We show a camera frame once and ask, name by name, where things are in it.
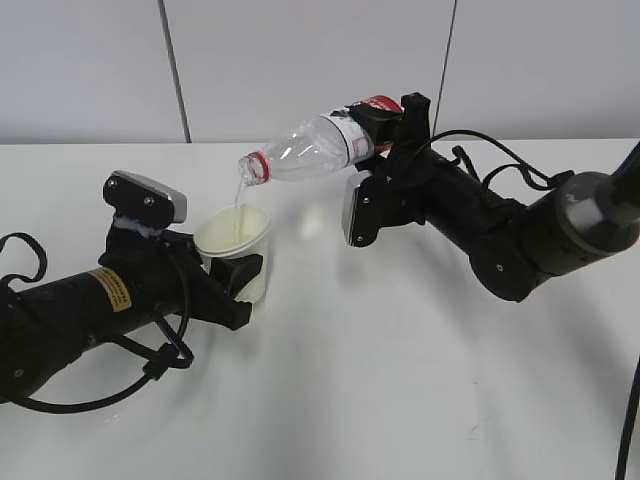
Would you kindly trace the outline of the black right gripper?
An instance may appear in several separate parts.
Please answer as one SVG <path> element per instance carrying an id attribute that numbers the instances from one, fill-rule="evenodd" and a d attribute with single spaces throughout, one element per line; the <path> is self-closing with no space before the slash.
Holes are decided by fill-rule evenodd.
<path id="1" fill-rule="evenodd" d="M 464 149 L 456 147 L 450 161 L 425 148 L 431 139 L 430 105 L 429 98 L 415 92 L 401 98 L 403 110 L 366 103 L 347 107 L 375 150 L 393 144 L 392 154 L 398 155 L 380 158 L 368 171 L 369 240 L 383 228 L 409 224 L 429 224 L 450 240 L 474 240 L 493 229 L 493 194 Z"/>

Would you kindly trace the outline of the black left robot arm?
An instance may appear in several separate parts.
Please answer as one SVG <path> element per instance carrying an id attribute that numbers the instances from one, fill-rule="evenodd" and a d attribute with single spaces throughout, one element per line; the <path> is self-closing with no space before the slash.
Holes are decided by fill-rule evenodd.
<path id="1" fill-rule="evenodd" d="M 252 313 L 240 291 L 263 267 L 260 254 L 215 259 L 209 268 L 192 236 L 165 230 L 155 237 L 112 228 L 98 268 L 47 284 L 48 262 L 30 235 L 36 274 L 1 279 L 1 400 L 52 414 L 81 413 L 120 402 L 170 369 L 191 366 L 184 341 L 189 321 L 236 331 Z M 103 399 L 54 404 L 33 394 L 82 354 L 111 343 L 144 360 L 142 376 Z"/>

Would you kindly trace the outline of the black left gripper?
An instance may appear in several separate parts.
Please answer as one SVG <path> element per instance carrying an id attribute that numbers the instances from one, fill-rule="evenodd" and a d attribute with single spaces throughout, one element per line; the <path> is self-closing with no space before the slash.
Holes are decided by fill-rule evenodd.
<path id="1" fill-rule="evenodd" d="M 131 283 L 134 304 L 145 312 L 179 315 L 180 331 L 191 320 L 236 331 L 250 321 L 250 303 L 238 300 L 264 295 L 262 255 L 201 259 L 192 235 L 171 230 L 145 238 L 112 227 L 99 264 Z"/>

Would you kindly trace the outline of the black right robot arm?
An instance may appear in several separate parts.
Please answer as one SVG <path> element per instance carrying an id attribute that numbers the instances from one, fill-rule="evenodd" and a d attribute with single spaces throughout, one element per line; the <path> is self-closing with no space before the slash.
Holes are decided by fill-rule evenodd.
<path id="1" fill-rule="evenodd" d="M 348 244 L 371 245 L 384 228 L 429 224 L 468 257 L 493 295 L 524 300 L 547 280 L 632 247 L 639 238 L 639 153 L 611 174 L 548 176 L 518 155 L 511 168 L 539 192 L 531 205 L 495 193 L 461 146 L 433 149 L 430 100 L 365 100 L 347 109 L 369 134 L 374 154 L 357 165 L 343 208 Z"/>

